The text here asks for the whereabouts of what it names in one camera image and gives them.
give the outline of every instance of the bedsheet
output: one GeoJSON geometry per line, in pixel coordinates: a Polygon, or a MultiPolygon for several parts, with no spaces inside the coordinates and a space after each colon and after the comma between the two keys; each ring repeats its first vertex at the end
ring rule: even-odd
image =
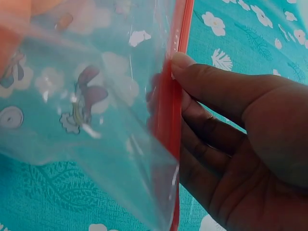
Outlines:
{"type": "MultiPolygon", "coordinates": [[[[188,54],[306,84],[307,7],[305,0],[195,0],[188,54]]],[[[0,173],[0,231],[148,230],[74,162],[31,166],[0,156],[0,173]]],[[[223,230],[183,187],[180,209],[180,231],[223,230]]]]}

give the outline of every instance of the skin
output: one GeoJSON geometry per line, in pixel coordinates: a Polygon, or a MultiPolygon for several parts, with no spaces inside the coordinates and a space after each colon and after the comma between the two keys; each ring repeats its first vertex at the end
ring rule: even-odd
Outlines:
{"type": "Polygon", "coordinates": [[[181,184],[228,231],[308,230],[308,87],[195,64],[183,53],[172,73],[184,89],[181,184]]]}

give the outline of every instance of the finger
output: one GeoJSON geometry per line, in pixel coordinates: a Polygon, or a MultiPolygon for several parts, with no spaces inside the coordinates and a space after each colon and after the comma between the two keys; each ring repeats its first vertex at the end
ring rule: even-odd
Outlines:
{"type": "Polygon", "coordinates": [[[200,140],[228,155],[233,155],[246,137],[243,132],[215,118],[186,92],[182,97],[182,117],[200,140]]]}
{"type": "Polygon", "coordinates": [[[218,177],[222,177],[230,157],[203,143],[184,121],[182,122],[181,143],[201,165],[218,177]]]}
{"type": "Polygon", "coordinates": [[[186,148],[181,147],[180,183],[205,209],[208,209],[219,178],[204,168],[186,148]]]}
{"type": "Polygon", "coordinates": [[[278,76],[247,76],[203,64],[183,66],[188,62],[191,58],[184,53],[172,57],[175,79],[198,101],[241,126],[248,106],[275,88],[294,84],[278,76]]]}

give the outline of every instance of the clear plastic bag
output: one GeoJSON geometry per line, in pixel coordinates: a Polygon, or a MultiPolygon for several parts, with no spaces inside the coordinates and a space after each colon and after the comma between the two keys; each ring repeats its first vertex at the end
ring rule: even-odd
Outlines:
{"type": "Polygon", "coordinates": [[[166,112],[155,133],[169,151],[145,126],[145,93],[178,49],[186,1],[177,6],[172,29],[175,0],[1,2],[0,153],[74,160],[151,230],[169,230],[179,166],[160,135],[166,112]]]}

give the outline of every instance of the cartoon print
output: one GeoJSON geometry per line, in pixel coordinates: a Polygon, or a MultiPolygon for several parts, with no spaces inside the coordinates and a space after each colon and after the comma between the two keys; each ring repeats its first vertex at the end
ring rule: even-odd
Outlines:
{"type": "Polygon", "coordinates": [[[79,75],[75,86],[75,98],[72,102],[72,114],[63,113],[60,122],[68,133],[80,133],[83,124],[91,122],[91,108],[96,103],[107,98],[108,92],[102,86],[88,86],[88,83],[99,74],[99,69],[94,66],[86,67],[79,75]]]}
{"type": "Polygon", "coordinates": [[[137,7],[137,5],[132,3],[131,0],[115,0],[114,5],[115,5],[115,12],[117,14],[124,15],[126,18],[128,17],[131,11],[131,7],[132,6],[137,7]]]}
{"type": "Polygon", "coordinates": [[[23,112],[15,106],[9,106],[0,111],[0,128],[19,128],[24,121],[23,112]]]}
{"type": "Polygon", "coordinates": [[[25,57],[23,53],[17,51],[10,60],[8,67],[6,68],[4,75],[0,77],[0,85],[4,88],[9,88],[14,83],[14,69],[17,70],[17,79],[21,81],[24,76],[24,70],[20,65],[20,61],[25,57]]]}

